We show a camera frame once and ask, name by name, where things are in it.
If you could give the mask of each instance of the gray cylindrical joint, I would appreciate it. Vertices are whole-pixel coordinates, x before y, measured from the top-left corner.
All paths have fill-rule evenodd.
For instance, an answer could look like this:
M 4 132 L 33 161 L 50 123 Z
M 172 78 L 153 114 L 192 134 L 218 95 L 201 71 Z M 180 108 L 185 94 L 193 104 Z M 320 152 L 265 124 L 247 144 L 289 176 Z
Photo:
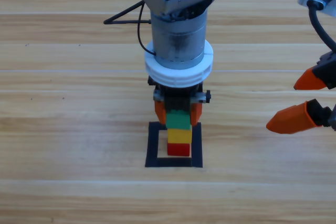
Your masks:
M 153 12 L 152 35 L 156 60 L 170 69 L 188 69 L 204 57 L 207 10 L 200 16 L 177 22 L 167 22 Z

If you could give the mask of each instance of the table surface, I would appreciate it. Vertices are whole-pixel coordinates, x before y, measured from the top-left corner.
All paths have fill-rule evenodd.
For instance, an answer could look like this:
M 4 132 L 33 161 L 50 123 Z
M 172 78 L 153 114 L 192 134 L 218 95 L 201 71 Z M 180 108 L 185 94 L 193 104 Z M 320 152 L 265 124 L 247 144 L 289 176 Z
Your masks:
M 138 1 L 0 0 L 0 223 L 335 224 L 335 133 L 265 127 L 291 105 L 335 103 L 334 91 L 293 89 L 329 51 L 307 9 L 216 0 L 204 168 L 145 168 L 157 118 L 136 26 L 102 23 Z M 141 34 L 149 42 L 151 27 Z

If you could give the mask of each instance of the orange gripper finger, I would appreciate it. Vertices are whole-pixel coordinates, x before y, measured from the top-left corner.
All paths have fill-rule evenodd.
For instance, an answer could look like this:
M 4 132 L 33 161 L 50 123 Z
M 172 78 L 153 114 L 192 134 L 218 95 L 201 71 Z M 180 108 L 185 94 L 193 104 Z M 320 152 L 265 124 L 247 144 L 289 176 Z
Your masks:
M 318 127 L 307 111 L 307 102 L 279 111 L 266 128 L 279 134 L 294 134 Z
M 155 112 L 161 124 L 166 124 L 166 109 L 164 102 L 155 101 Z
M 307 69 L 294 85 L 296 90 L 320 90 L 325 87 L 326 84 L 313 73 L 313 68 Z
M 194 103 L 191 105 L 190 120 L 191 125 L 196 126 L 202 115 L 202 104 Z

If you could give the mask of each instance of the red block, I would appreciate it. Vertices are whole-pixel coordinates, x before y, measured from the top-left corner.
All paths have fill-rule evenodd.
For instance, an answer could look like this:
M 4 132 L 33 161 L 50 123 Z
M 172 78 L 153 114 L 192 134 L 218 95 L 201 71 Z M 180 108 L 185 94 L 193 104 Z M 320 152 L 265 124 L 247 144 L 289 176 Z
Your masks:
M 190 156 L 190 144 L 167 144 L 168 156 Z

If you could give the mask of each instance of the yellow block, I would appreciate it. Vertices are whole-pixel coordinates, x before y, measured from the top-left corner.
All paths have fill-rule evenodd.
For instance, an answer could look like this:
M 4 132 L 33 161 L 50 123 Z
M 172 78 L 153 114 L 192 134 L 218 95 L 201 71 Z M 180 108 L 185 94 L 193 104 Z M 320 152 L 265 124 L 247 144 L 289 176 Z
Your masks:
M 192 130 L 168 129 L 169 144 L 191 144 Z

